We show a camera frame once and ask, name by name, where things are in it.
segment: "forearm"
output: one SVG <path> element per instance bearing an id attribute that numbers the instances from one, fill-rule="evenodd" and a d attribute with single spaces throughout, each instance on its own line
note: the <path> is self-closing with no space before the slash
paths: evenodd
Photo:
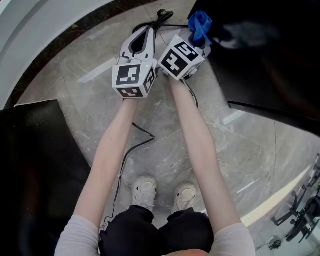
<path id="1" fill-rule="evenodd" d="M 99 227 L 108 195 L 120 169 L 139 100 L 126 99 L 96 150 L 90 175 L 74 214 Z"/>
<path id="2" fill-rule="evenodd" d="M 182 131 L 213 232 L 241 220 L 221 174 L 210 130 L 187 87 L 170 78 Z"/>

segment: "black mat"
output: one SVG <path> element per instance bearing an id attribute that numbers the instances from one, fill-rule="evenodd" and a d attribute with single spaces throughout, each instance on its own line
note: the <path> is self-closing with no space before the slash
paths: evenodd
<path id="1" fill-rule="evenodd" d="M 0 134 L 3 246 L 10 255 L 54 255 L 90 166 L 57 100 L 0 111 Z"/>

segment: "sneaker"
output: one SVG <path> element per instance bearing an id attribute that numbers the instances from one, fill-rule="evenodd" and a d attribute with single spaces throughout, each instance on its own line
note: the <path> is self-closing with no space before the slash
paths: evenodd
<path id="1" fill-rule="evenodd" d="M 140 177 L 132 185 L 132 205 L 153 211 L 157 193 L 157 182 L 152 177 Z"/>
<path id="2" fill-rule="evenodd" d="M 191 183 L 184 183 L 178 187 L 175 191 L 174 205 L 170 211 L 170 215 L 175 212 L 192 208 L 196 195 L 196 187 Z"/>

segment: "blue strap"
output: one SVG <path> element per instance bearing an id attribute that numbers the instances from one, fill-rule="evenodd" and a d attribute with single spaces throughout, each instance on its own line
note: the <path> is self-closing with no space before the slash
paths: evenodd
<path id="1" fill-rule="evenodd" d="M 190 17 L 188 26 L 194 32 L 192 42 L 195 46 L 197 46 L 203 40 L 212 45 L 212 42 L 207 36 L 211 25 L 212 19 L 202 10 L 198 10 Z"/>

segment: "marker cube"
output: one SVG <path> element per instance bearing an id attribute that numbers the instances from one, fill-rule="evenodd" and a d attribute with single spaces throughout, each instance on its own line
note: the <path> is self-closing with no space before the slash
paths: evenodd
<path id="1" fill-rule="evenodd" d="M 191 74 L 205 61 L 196 50 L 178 35 L 165 49 L 158 64 L 177 81 Z"/>
<path id="2" fill-rule="evenodd" d="M 112 67 L 112 88 L 124 99 L 146 98 L 156 80 L 157 61 L 133 61 Z"/>

